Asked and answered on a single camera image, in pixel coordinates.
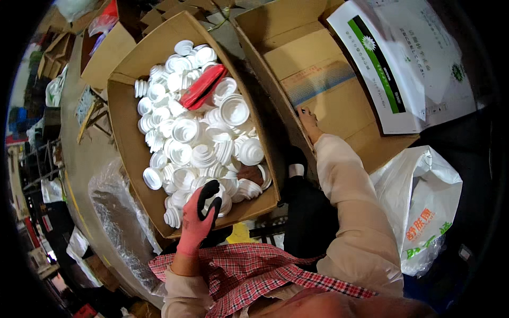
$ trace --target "checkered fabric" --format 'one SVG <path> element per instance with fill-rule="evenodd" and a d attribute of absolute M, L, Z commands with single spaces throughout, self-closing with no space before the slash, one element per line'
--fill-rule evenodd
<path fill-rule="evenodd" d="M 149 262 L 154 274 L 166 281 L 164 271 L 175 254 L 161 255 Z M 296 258 L 270 244 L 239 243 L 200 249 L 200 267 L 209 294 L 215 301 L 207 317 L 224 317 L 249 306 L 258 297 L 292 282 L 305 288 L 320 287 L 357 298 L 375 292 L 296 266 L 310 265 L 320 257 Z"/>

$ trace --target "green stripe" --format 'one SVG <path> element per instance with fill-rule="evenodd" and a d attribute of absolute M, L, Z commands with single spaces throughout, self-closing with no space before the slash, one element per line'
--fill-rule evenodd
<path fill-rule="evenodd" d="M 387 98 L 389 99 L 390 109 L 392 110 L 392 113 L 396 114 L 400 111 L 398 110 L 398 106 L 396 105 L 396 99 L 394 98 L 394 93 L 392 92 L 392 89 L 390 89 L 389 81 L 387 80 L 387 77 L 385 76 L 385 73 L 382 69 L 382 66 L 380 65 L 380 62 L 378 61 L 376 55 L 370 51 L 366 50 L 364 45 L 362 45 L 362 38 L 364 38 L 364 34 L 359 29 L 357 24 L 354 20 L 348 21 L 348 25 L 352 28 L 353 33 L 357 36 L 359 41 L 361 42 L 361 46 L 366 51 L 367 55 L 370 57 L 371 62 L 375 66 L 375 69 L 377 70 L 378 77 L 380 77 L 380 80 L 382 81 L 383 88 L 385 90 L 385 93 L 387 95 Z"/>

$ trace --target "black rubber-coated palm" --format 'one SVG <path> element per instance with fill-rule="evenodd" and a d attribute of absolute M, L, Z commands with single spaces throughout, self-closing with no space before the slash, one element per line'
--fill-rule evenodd
<path fill-rule="evenodd" d="M 214 210 L 214 220 L 212 221 L 212 227 L 214 227 L 215 221 L 217 219 L 217 215 L 219 214 L 219 210 L 221 209 L 222 199 L 220 197 L 215 198 L 209 206 L 209 210 L 206 215 L 203 215 L 202 210 L 205 206 L 205 200 L 212 198 L 213 195 L 219 192 L 219 181 L 211 180 L 207 182 L 202 191 L 200 192 L 200 196 L 198 197 L 198 207 L 196 211 L 198 212 L 198 218 L 200 221 L 203 221 L 209 215 L 210 210 L 215 207 Z"/>

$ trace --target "white sock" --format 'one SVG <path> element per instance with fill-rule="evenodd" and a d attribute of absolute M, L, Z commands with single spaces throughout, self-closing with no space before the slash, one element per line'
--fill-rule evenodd
<path fill-rule="evenodd" d="M 304 176 L 304 166 L 300 163 L 294 163 L 288 166 L 288 178 L 294 176 Z"/>

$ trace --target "gloved hand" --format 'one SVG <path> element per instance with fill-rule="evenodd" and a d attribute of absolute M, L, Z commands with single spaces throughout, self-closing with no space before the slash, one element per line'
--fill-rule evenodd
<path fill-rule="evenodd" d="M 192 257 L 198 255 L 200 243 L 210 232 L 219 210 L 222 200 L 215 198 L 209 206 L 207 214 L 202 214 L 205 200 L 211 198 L 219 192 L 219 182 L 211 180 L 203 187 L 197 189 L 191 199 L 184 205 L 182 220 L 182 235 L 180 237 L 177 251 L 186 256 Z"/>

